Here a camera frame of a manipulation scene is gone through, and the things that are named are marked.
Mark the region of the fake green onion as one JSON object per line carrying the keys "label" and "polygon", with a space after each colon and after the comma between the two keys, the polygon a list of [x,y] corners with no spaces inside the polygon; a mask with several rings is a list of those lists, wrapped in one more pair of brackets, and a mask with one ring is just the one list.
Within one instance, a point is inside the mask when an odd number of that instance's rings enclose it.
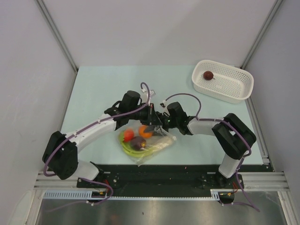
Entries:
{"label": "fake green onion", "polygon": [[163,136],[154,136],[151,138],[146,139],[146,147],[141,151],[136,151],[130,147],[129,142],[123,142],[123,134],[118,135],[118,141],[123,149],[123,151],[129,155],[130,157],[134,158],[143,158],[152,156],[163,149],[171,146],[177,138],[173,135],[163,135]]}

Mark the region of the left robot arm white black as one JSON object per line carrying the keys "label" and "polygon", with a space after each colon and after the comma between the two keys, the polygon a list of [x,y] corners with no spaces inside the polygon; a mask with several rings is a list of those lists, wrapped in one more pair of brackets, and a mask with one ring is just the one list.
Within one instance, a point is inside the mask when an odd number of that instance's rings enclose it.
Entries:
{"label": "left robot arm white black", "polygon": [[95,188],[101,186],[104,178],[100,169],[93,162],[79,160],[78,154],[100,136],[119,129],[130,120],[160,126],[162,123],[150,102],[154,95],[153,90],[144,90],[142,94],[129,90],[121,101],[106,109],[95,122],[67,134],[54,132],[42,157],[44,175],[57,176],[61,180],[75,176],[86,179]]}

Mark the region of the dark purple fake fruit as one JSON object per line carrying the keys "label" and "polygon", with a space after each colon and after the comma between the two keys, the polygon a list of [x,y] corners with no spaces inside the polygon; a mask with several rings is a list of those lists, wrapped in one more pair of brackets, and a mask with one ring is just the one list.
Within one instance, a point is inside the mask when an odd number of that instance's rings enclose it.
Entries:
{"label": "dark purple fake fruit", "polygon": [[203,73],[203,77],[205,80],[210,81],[210,80],[214,79],[214,74],[211,71],[205,71]]}
{"label": "dark purple fake fruit", "polygon": [[135,136],[130,141],[130,147],[136,151],[141,151],[146,147],[146,140],[141,136]]}

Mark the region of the white perforated plastic basket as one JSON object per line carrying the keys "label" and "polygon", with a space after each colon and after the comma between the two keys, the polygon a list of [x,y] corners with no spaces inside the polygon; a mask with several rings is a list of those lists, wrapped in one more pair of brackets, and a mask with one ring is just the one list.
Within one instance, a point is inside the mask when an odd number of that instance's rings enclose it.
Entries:
{"label": "white perforated plastic basket", "polygon": [[[211,71],[214,79],[205,80],[205,71]],[[248,99],[254,87],[254,78],[249,72],[212,60],[197,63],[192,82],[196,91],[232,104]]]}

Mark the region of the red fake persimmon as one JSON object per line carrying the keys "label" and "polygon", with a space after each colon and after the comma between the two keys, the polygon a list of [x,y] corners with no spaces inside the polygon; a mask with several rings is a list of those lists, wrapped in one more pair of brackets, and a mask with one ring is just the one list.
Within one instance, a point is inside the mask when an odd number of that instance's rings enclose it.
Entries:
{"label": "red fake persimmon", "polygon": [[124,132],[123,132],[123,142],[127,143],[129,141],[131,141],[135,136],[135,133],[132,129],[126,129]]}

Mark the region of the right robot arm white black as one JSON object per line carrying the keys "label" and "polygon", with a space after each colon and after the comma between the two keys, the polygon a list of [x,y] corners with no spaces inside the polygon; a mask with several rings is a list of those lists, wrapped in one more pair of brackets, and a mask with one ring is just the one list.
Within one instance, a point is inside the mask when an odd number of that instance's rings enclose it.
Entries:
{"label": "right robot arm white black", "polygon": [[224,158],[215,175],[216,183],[227,188],[233,183],[233,177],[244,158],[251,154],[251,147],[257,138],[234,113],[221,119],[188,116],[179,102],[165,107],[163,113],[156,113],[160,126],[148,126],[145,133],[154,133],[160,129],[168,131],[176,128],[182,135],[210,135],[216,137],[225,152]]}

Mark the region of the clear zip top bag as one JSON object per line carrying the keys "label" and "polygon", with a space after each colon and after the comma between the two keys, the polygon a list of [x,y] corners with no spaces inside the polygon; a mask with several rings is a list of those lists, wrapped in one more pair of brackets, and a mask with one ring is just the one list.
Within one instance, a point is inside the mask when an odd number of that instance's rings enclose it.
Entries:
{"label": "clear zip top bag", "polygon": [[176,141],[176,136],[161,127],[147,126],[140,122],[125,126],[118,134],[121,149],[137,166],[145,164]]}

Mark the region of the orange fake tangerine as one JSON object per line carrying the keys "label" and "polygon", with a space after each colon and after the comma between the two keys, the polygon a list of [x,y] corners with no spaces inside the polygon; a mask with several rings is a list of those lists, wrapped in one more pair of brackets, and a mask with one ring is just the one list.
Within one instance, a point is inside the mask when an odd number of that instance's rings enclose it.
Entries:
{"label": "orange fake tangerine", "polygon": [[139,136],[143,137],[143,138],[151,138],[153,136],[153,132],[152,131],[146,131],[147,126],[146,125],[142,125],[139,127],[138,129],[138,134]]}

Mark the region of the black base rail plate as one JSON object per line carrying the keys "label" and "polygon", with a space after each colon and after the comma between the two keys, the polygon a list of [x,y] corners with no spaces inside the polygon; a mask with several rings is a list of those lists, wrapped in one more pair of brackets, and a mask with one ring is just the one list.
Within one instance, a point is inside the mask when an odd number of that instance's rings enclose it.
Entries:
{"label": "black base rail plate", "polygon": [[211,189],[231,189],[237,177],[228,181],[216,175],[218,165],[99,165],[100,174],[90,183],[78,179],[77,188],[113,188],[114,197],[193,198],[209,197]]}

